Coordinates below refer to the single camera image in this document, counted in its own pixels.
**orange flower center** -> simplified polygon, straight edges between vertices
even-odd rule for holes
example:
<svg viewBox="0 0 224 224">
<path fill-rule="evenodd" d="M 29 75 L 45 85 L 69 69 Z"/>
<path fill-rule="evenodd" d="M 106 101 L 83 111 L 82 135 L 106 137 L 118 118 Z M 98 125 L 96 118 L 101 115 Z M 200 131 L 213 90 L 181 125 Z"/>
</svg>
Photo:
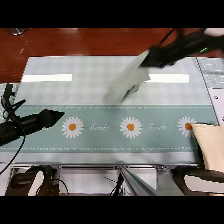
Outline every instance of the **orange flower center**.
<svg viewBox="0 0 224 224">
<path fill-rule="evenodd" d="M 192 126 L 191 126 L 191 124 L 189 124 L 189 123 L 186 123 L 185 124 L 185 128 L 187 129 L 187 130 L 192 130 Z"/>
<path fill-rule="evenodd" d="M 128 130 L 129 131 L 134 131 L 135 126 L 133 124 L 128 124 Z"/>
<path fill-rule="evenodd" d="M 76 129 L 76 124 L 70 124 L 69 130 L 74 131 Z"/>
</svg>

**wooden floor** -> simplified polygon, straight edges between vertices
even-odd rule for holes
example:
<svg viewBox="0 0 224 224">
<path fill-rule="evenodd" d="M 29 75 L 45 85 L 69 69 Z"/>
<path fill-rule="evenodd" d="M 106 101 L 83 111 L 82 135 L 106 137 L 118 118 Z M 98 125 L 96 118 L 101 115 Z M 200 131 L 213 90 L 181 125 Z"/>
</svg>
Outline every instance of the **wooden floor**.
<svg viewBox="0 0 224 224">
<path fill-rule="evenodd" d="M 19 82 L 30 56 L 139 55 L 170 28 L 26 28 L 13 36 L 0 28 L 0 83 Z M 197 28 L 185 29 L 186 34 Z M 166 43 L 173 41 L 173 33 Z M 205 56 L 220 57 L 218 52 Z"/>
</svg>

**daisy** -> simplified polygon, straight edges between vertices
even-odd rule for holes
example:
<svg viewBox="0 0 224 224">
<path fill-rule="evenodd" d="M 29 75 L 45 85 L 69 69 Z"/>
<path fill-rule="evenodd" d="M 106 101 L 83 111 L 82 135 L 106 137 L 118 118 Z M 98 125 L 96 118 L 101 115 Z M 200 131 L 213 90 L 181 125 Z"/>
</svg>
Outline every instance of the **daisy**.
<svg viewBox="0 0 224 224">
<path fill-rule="evenodd" d="M 140 121 L 134 117 L 126 117 L 126 119 L 123 119 L 120 127 L 120 131 L 123 131 L 123 135 L 126 135 L 126 138 L 130 139 L 139 136 L 142 130 Z"/>
<path fill-rule="evenodd" d="M 182 117 L 178 121 L 178 125 L 177 125 L 178 131 L 182 131 L 182 135 L 184 135 L 185 137 L 193 135 L 191 124 L 194 124 L 194 123 L 196 123 L 194 118 L 190 118 L 186 116 Z"/>
<path fill-rule="evenodd" d="M 82 134 L 83 121 L 78 117 L 69 117 L 69 119 L 66 119 L 66 121 L 63 122 L 62 127 L 62 131 L 64 132 L 63 135 L 66 135 L 66 138 L 75 138 Z"/>
</svg>

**beige towel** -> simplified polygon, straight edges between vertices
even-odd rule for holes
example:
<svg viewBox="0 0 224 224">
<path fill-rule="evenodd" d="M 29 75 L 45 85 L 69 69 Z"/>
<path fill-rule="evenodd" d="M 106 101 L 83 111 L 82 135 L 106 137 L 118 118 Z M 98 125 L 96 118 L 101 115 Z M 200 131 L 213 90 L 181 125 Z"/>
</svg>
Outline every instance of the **beige towel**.
<svg viewBox="0 0 224 224">
<path fill-rule="evenodd" d="M 192 124 L 192 128 L 203 153 L 205 168 L 224 172 L 224 126 Z"/>
</svg>

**green light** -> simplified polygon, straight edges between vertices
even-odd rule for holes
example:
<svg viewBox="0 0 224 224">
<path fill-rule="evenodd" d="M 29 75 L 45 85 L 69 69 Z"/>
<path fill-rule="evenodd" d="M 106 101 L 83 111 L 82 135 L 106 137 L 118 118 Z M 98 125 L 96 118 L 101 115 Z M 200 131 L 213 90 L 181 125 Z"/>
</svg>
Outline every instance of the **green light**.
<svg viewBox="0 0 224 224">
<path fill-rule="evenodd" d="M 204 49 L 202 49 L 200 52 L 203 52 L 203 51 L 206 51 L 208 48 L 204 48 Z"/>
</svg>

